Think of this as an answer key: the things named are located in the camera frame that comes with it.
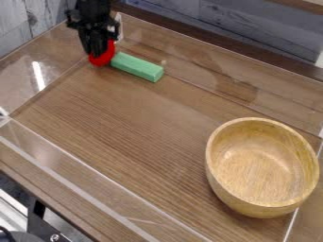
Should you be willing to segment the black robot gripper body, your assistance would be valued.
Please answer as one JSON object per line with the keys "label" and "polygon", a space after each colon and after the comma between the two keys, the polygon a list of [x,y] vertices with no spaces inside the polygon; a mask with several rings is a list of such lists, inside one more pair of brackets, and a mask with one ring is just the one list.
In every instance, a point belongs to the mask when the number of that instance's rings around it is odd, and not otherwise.
{"label": "black robot gripper body", "polygon": [[110,0],[77,0],[72,9],[65,10],[67,26],[73,29],[100,27],[115,34]]}

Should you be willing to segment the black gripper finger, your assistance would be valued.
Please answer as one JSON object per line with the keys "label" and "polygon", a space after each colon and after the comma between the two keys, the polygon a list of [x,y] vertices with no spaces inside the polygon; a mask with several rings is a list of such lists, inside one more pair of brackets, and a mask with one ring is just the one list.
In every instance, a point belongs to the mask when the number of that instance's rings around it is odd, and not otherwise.
{"label": "black gripper finger", "polygon": [[87,54],[95,57],[100,55],[100,44],[98,43],[98,32],[81,29],[79,31],[80,43]]}
{"label": "black gripper finger", "polygon": [[107,49],[107,43],[108,43],[107,31],[100,31],[100,37],[99,37],[99,56],[104,53],[104,51]]}

